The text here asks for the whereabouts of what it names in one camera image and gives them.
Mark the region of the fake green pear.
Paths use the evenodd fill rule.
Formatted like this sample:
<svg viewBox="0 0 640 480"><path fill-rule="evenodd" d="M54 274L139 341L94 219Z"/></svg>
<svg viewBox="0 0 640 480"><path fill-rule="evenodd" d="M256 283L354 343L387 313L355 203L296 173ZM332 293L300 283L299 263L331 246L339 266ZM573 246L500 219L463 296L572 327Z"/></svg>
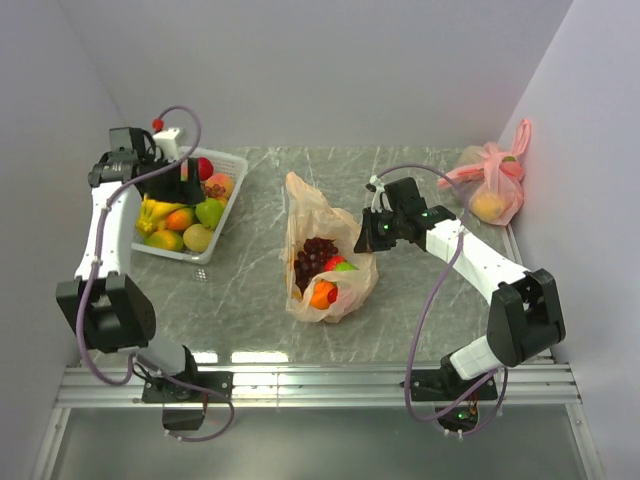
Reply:
<svg viewBox="0 0 640 480"><path fill-rule="evenodd" d="M195 214L199 222L206 228L214 230L224 213L225 207L216 198L208 198L195 207Z"/></svg>

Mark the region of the fake red strawberry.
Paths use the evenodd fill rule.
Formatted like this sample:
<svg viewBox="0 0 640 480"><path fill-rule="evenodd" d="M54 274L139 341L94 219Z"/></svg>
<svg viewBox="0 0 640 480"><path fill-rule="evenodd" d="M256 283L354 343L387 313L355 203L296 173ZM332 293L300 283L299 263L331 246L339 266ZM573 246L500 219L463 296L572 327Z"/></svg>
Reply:
<svg viewBox="0 0 640 480"><path fill-rule="evenodd" d="M345 263L345 262L346 262L346 259L344 257L340 255L333 256L324 265L324 271L325 272L334 271L339 264Z"/></svg>

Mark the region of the translucent orange plastic bag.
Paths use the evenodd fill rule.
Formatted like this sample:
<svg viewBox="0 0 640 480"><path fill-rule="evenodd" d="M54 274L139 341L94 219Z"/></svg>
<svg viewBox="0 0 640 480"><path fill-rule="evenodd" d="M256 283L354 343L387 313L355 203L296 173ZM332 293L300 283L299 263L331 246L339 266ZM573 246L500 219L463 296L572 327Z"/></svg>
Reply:
<svg viewBox="0 0 640 480"><path fill-rule="evenodd" d="M344 316L360 308L373 291L379 275L374 256L356 254L353 247L358 239L360 225L348 211L332 207L321 191L290 172L285 179L289 200L285 246L281 258L284 262L287 287L286 311L302 322L337 323ZM331 239L340 255L357 270L321 272L310 282L303 294L295 285L294 259L308 238ZM327 310L310 305L314 286L318 281L334 283L338 297Z"/></svg>

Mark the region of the fake red pear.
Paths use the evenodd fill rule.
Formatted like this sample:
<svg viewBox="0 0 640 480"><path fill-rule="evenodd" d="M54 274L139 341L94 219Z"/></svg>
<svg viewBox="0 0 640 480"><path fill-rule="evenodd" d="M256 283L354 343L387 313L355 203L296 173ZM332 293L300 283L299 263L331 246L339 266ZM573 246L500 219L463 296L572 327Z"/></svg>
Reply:
<svg viewBox="0 0 640 480"><path fill-rule="evenodd" d="M333 304L338 297L339 289L337 286L333 286L327 293L327 301L329 304Z"/></svg>

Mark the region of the fake purple grape bunch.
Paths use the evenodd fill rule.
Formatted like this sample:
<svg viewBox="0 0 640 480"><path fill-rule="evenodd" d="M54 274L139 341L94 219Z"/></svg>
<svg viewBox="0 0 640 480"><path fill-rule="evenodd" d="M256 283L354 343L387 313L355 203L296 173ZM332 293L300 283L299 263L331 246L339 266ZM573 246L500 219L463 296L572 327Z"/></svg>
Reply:
<svg viewBox="0 0 640 480"><path fill-rule="evenodd" d="M314 237L304 241L294 259L295 285L301 294L305 292L311 280L324 271L326 263L338 252L331 239Z"/></svg>

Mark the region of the fake orange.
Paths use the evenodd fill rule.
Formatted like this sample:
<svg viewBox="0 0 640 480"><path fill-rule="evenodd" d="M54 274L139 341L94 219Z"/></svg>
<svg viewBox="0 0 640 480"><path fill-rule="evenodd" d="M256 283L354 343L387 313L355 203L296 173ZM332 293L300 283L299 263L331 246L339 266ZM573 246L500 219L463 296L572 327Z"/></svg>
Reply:
<svg viewBox="0 0 640 480"><path fill-rule="evenodd" d="M333 286L336 286L332 282L328 281L318 281L314 286L314 291L311 296L310 305L318 310L327 310L332 304L329 304L327 301L327 293L332 289Z"/></svg>

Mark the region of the fake green apple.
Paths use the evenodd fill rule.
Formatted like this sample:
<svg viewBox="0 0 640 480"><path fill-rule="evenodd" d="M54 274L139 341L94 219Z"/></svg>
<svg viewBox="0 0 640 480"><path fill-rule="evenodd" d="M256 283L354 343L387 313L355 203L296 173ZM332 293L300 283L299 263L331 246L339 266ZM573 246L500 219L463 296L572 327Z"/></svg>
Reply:
<svg viewBox="0 0 640 480"><path fill-rule="evenodd" d="M354 270L357 270L357 267L347 261L337 263L334 267L334 271L336 272L354 271Z"/></svg>

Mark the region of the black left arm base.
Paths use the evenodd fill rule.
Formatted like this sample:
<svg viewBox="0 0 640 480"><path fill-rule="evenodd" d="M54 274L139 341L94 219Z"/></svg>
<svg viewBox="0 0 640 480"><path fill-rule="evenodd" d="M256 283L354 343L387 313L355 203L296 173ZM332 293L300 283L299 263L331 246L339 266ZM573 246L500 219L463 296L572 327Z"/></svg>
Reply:
<svg viewBox="0 0 640 480"><path fill-rule="evenodd" d="M162 406L161 422L166 436L185 443L201 443L226 433L235 420L234 374L230 371L194 371L176 379L154 376L146 368L136 366L134 374L144 382L141 402ZM213 405L227 406L228 419L217 431L194 437L204 426Z"/></svg>

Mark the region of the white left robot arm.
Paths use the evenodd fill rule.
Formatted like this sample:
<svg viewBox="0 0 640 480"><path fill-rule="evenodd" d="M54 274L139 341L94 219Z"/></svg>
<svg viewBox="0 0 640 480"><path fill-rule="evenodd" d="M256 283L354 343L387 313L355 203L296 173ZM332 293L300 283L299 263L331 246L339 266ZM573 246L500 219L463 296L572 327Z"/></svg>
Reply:
<svg viewBox="0 0 640 480"><path fill-rule="evenodd" d="M56 287L56 301L75 333L83 363L108 385L125 384L99 370L91 351L124 353L127 366L140 362L177 401L189 402L202 379L190 350L162 337L154 307L130 276L134 224L144 196L179 204L200 200L195 179L182 181L179 164L198 172L187 156L172 162L141 128L113 128L110 149L88 174L92 218L85 252L70 281Z"/></svg>

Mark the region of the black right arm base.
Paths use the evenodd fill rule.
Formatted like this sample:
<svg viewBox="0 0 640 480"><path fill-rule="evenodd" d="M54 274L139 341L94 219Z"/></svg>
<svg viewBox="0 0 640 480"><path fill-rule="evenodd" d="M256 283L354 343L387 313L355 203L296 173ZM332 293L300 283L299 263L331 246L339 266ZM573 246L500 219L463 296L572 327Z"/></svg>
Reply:
<svg viewBox="0 0 640 480"><path fill-rule="evenodd" d="M501 388L497 388L497 370L481 374L471 380L445 380L440 370L412 370L409 380L403 380L405 409L409 416L421 423L435 422L445 436L459 440L481 431L501 411L508 385L504 371ZM415 403L444 402L430 414L419 414Z"/></svg>

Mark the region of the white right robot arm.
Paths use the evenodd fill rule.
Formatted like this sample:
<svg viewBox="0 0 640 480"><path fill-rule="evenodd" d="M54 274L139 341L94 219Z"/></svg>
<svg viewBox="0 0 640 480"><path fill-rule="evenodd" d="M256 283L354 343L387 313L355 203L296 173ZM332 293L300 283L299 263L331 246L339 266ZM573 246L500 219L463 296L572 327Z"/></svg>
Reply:
<svg viewBox="0 0 640 480"><path fill-rule="evenodd" d="M400 240L446 262L487 301L487 332L446 356L440 368L445 395L462 399L477 377L516 367L566 337L557 284L546 270L531 271L472 234L446 207L430 207L415 180L383 183L372 177L371 206L363 211L357 254L388 251Z"/></svg>

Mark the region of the fake small red grapes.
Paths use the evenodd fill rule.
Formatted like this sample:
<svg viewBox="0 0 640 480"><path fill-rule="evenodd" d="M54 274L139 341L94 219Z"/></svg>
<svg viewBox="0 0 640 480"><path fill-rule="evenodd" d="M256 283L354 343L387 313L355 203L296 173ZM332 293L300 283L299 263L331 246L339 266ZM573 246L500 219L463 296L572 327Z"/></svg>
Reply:
<svg viewBox="0 0 640 480"><path fill-rule="evenodd" d="M213 185L204 184L203 192L209 198L226 198L227 196L226 187L220 184L213 184Z"/></svg>

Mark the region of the fake mango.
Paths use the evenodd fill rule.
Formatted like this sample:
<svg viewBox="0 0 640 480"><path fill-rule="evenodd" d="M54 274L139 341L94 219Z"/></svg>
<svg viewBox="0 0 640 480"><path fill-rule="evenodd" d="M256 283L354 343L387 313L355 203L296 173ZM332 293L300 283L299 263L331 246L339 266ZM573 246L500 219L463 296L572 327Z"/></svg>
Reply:
<svg viewBox="0 0 640 480"><path fill-rule="evenodd" d="M184 232L197 221L195 210L184 207L173 211L166 217L166 229L174 232Z"/></svg>

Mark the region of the fake red apple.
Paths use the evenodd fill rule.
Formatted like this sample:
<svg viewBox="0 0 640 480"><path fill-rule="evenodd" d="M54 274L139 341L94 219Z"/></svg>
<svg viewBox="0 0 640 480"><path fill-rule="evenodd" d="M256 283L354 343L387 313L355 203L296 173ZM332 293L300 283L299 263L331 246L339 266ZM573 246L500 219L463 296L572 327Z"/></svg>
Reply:
<svg viewBox="0 0 640 480"><path fill-rule="evenodd" d="M201 182L208 180L215 172L215 168L211 161L206 157L198 158L198 172Z"/></svg>

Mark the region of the fake peach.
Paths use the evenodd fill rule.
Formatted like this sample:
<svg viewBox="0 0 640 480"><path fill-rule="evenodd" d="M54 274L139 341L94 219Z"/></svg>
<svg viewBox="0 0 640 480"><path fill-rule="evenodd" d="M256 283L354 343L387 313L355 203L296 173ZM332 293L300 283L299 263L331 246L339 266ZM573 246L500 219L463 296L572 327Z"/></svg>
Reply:
<svg viewBox="0 0 640 480"><path fill-rule="evenodd" d="M227 196L226 200L229 200L233 190L234 190L234 181L232 180L232 178L225 174L225 173L214 173L208 180L206 180L204 184L208 184L208 185L213 185L213 184L220 184L220 185L224 185L227 189Z"/></svg>

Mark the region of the fake yellow banana bunch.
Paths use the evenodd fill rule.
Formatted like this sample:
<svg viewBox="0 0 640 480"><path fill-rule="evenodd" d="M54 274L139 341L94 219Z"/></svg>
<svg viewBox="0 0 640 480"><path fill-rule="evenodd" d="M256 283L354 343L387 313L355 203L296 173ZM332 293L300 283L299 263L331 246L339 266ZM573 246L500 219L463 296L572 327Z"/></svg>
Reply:
<svg viewBox="0 0 640 480"><path fill-rule="evenodd" d="M183 207L184 204L154 200L145 194L140 205L136 230L142 237L147 238L159 229L159 225L167 216Z"/></svg>

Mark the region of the pink tied fruit bag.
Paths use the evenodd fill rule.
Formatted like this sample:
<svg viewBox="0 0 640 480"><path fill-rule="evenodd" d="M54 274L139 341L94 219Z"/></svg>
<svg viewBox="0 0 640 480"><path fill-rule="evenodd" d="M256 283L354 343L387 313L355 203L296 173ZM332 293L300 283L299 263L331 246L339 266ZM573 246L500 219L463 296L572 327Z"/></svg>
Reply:
<svg viewBox="0 0 640 480"><path fill-rule="evenodd" d="M521 157L532 134L532 123L522 119L509 149L495 142L469 146L461 153L456 167L446 175L461 188L460 198L479 220L506 226L524 203L522 180L525 169Z"/></svg>

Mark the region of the white plastic fruit basket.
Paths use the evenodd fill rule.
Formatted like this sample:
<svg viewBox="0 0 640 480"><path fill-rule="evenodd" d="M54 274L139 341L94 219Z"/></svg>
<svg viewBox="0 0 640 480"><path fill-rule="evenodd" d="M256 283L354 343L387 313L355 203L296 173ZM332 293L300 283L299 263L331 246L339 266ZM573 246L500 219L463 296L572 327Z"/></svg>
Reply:
<svg viewBox="0 0 640 480"><path fill-rule="evenodd" d="M239 196L248 171L245 159L198 148L194 157L204 165L204 200L177 206L145 198L132 248L140 253L183 262L209 262L218 237Z"/></svg>

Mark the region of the aluminium table edge rail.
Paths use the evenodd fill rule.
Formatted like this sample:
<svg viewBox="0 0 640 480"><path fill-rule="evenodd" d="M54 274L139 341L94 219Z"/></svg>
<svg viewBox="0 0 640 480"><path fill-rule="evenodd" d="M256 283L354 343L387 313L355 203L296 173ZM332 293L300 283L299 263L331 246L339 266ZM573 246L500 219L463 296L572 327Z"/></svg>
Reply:
<svg viewBox="0 0 640 480"><path fill-rule="evenodd" d="M236 408L401 407L404 368L397 364L234 364L232 401ZM602 479L604 468L586 423L582 398L567 364L548 355L512 369L507 378L508 405L565 406L580 459L589 479ZM65 371L49 425L32 471L34 479L53 473L67 422L74 408L142 406L143 383L134 378L124 387L102 384L85 368Z"/></svg>

